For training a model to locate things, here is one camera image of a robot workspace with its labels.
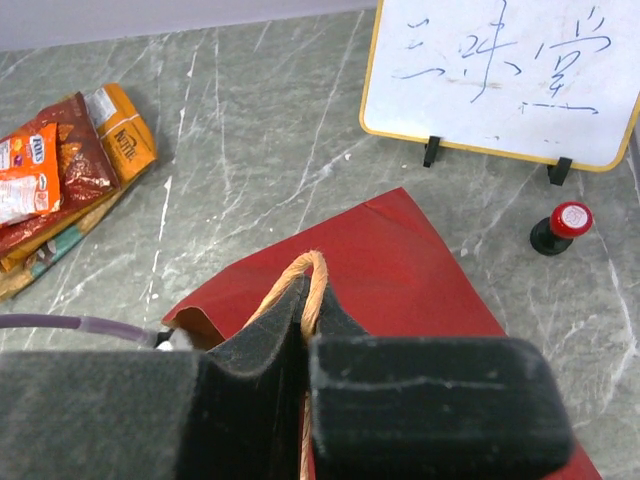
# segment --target red sheet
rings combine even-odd
[[[374,335],[504,335],[420,208],[397,189],[227,267],[165,321],[197,307],[224,338],[236,333],[292,260],[324,253],[345,310]],[[582,447],[548,477],[599,480]]]

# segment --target twine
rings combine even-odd
[[[303,253],[289,265],[280,278],[274,283],[267,296],[264,297],[262,303],[253,315],[244,324],[246,327],[250,325],[256,318],[271,308],[291,285],[291,283],[303,275],[310,267],[313,267],[311,275],[311,286],[309,288],[309,296],[304,305],[302,319],[300,321],[300,330],[305,344],[308,344],[311,337],[316,331],[316,323],[322,305],[324,291],[327,288],[329,272],[327,271],[327,263],[322,253],[312,250]],[[309,392],[306,393],[304,399],[304,420],[302,423],[302,452],[300,455],[300,480],[309,478],[309,449],[311,447],[311,408],[309,401]]]

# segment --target wall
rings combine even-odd
[[[0,0],[0,51],[353,11],[376,4],[376,0]]]

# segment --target marble table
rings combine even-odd
[[[111,81],[155,132],[160,159],[102,224],[0,312],[93,314],[157,326],[231,262],[402,186],[506,331],[557,375],[576,433],[609,479],[640,478],[640,165],[573,172],[372,137],[358,110],[371,11],[0,53],[0,131]],[[596,223],[563,255],[528,244],[558,203]],[[128,345],[3,331],[0,350]]]

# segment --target whiteboard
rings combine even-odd
[[[640,0],[380,0],[369,133],[605,171],[640,111]]]

